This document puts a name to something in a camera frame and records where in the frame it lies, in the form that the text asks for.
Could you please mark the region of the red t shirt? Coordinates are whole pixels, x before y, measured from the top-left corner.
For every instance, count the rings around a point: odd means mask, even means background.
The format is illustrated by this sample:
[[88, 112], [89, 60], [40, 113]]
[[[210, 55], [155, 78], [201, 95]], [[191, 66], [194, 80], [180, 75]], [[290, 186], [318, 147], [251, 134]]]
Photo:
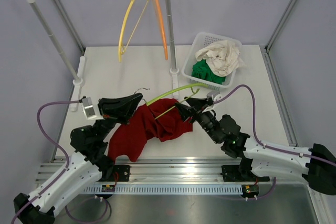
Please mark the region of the red t shirt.
[[182, 121], [178, 109], [173, 107], [177, 103], [176, 99], [165, 98], [139, 106], [129, 124], [120, 125], [112, 135], [108, 157], [115, 161], [125, 155], [136, 162], [152, 138], [165, 142], [191, 132], [193, 124]]

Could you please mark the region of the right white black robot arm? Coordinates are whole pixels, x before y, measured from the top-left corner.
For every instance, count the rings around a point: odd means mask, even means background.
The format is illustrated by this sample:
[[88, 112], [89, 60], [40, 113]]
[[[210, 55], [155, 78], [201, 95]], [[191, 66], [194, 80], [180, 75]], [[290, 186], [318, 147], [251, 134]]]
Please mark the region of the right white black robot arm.
[[220, 120], [209, 107], [211, 98], [188, 99], [176, 104], [181, 119], [197, 122], [209, 138], [221, 145], [221, 150], [238, 165], [223, 165], [225, 182], [267, 182], [270, 178], [284, 178], [307, 183], [325, 195], [335, 195], [335, 156], [321, 144], [312, 147], [283, 146], [261, 141], [256, 135], [241, 132], [241, 127], [228, 114]]

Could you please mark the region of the orange hanger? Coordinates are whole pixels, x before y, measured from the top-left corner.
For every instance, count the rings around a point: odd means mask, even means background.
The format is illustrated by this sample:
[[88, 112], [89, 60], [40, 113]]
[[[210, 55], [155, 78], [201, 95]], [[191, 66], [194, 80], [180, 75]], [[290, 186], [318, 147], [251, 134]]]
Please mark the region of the orange hanger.
[[165, 28], [163, 24], [163, 16], [162, 16], [162, 11], [161, 11], [160, 1], [152, 0], [152, 3], [154, 6], [155, 16], [156, 16], [159, 32], [161, 35], [162, 46], [163, 46], [163, 51], [164, 51], [164, 58], [165, 60], [168, 60], [169, 54], [168, 54], [168, 49], [167, 49], [166, 34], [165, 34]]

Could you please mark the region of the green t shirt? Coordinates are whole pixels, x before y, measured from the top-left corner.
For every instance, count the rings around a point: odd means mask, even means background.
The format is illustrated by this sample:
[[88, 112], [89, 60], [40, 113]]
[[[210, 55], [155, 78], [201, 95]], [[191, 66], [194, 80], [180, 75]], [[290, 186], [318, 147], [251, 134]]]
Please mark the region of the green t shirt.
[[216, 84], [222, 84], [225, 82], [226, 77], [220, 77], [215, 75], [209, 65], [206, 63], [206, 60], [198, 61], [192, 67], [192, 77], [209, 81]]

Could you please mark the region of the green hanger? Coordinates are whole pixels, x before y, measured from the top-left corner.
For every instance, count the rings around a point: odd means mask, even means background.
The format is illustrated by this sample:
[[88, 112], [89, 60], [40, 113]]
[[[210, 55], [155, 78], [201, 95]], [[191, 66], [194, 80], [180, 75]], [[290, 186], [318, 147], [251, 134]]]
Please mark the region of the green hanger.
[[[168, 96], [168, 95], [170, 95], [170, 94], [174, 94], [174, 93], [176, 93], [176, 92], [178, 92], [178, 91], [181, 91], [181, 90], [190, 88], [190, 89], [191, 89], [191, 92], [192, 92], [192, 95], [190, 95], [189, 97], [186, 97], [184, 100], [182, 100], [181, 102], [178, 103], [178, 104], [180, 104], [180, 103], [182, 103], [182, 102], [188, 100], [189, 98], [191, 98], [192, 96], [194, 96], [195, 94], [197, 94], [197, 93], [199, 92], [199, 90], [200, 90], [199, 88], [197, 88], [197, 90], [194, 91], [194, 90], [193, 90], [193, 87], [205, 87], [205, 88], [208, 88], [208, 85], [203, 84], [203, 83], [189, 84], [189, 85], [186, 85], [186, 86], [182, 86], [182, 87], [179, 87], [179, 88], [170, 90], [170, 91], [168, 91], [168, 92], [166, 92], [166, 93], [163, 93], [163, 94], [161, 94], [160, 96], [158, 96], [158, 97], [152, 99], [152, 100], [149, 101], [149, 102], [146, 102], [145, 99], [142, 99], [142, 100], [145, 101], [145, 105], [148, 107], [148, 110], [150, 111], [151, 114], [153, 114], [153, 112], [152, 112], [152, 111], [150, 110], [150, 108], [149, 108], [149, 105], [154, 104], [156, 101], [158, 101], [158, 100], [160, 100], [160, 99], [162, 99], [162, 98], [164, 98], [164, 97], [166, 97], [166, 96]], [[134, 92], [134, 94], [138, 93], [140, 90], [150, 90], [150, 88], [138, 88], [138, 89]], [[166, 111], [162, 112], [160, 115], [156, 116], [156, 117], [154, 118], [154, 120], [157, 120], [157, 119], [160, 118], [161, 116], [167, 114], [168, 112], [170, 112], [170, 111], [171, 111], [172, 109], [174, 109], [175, 107], [176, 107], [176, 106], [174, 105], [174, 106], [172, 106], [171, 108], [167, 109]]]

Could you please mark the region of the yellow hanger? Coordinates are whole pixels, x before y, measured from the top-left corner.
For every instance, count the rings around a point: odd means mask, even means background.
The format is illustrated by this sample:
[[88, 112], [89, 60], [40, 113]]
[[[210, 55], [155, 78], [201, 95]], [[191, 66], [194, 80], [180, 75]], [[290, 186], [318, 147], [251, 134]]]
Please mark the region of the yellow hanger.
[[[137, 2], [144, 1], [141, 10], [135, 10]], [[121, 30], [118, 41], [118, 62], [121, 63], [123, 55], [125, 54], [130, 42], [134, 36], [134, 33], [142, 19], [146, 8], [149, 4], [149, 0], [130, 0], [127, 10], [123, 18]]]

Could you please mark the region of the white t shirt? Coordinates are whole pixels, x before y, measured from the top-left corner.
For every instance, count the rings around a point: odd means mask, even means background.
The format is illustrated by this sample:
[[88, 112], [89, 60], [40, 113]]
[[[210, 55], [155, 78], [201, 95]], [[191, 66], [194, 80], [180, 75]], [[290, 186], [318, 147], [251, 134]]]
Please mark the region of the white t shirt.
[[237, 68], [247, 65], [241, 58], [241, 50], [232, 40], [216, 41], [195, 53], [197, 61], [206, 60], [211, 71], [220, 77], [226, 77]]

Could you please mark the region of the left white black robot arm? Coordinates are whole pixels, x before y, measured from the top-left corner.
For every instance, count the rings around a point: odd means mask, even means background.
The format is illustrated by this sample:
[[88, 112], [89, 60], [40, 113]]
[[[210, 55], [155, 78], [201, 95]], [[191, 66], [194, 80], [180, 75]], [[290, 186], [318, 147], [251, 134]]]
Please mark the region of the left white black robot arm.
[[54, 223], [85, 188], [112, 179], [114, 161], [105, 154], [105, 138], [116, 124], [129, 124], [142, 98], [141, 93], [134, 93], [122, 98], [101, 98], [97, 105], [90, 97], [71, 101], [81, 103], [86, 118], [94, 123], [70, 132], [70, 145], [75, 151], [65, 155], [66, 162], [60, 169], [31, 193], [20, 193], [14, 198], [12, 222], [18, 219], [22, 223]]

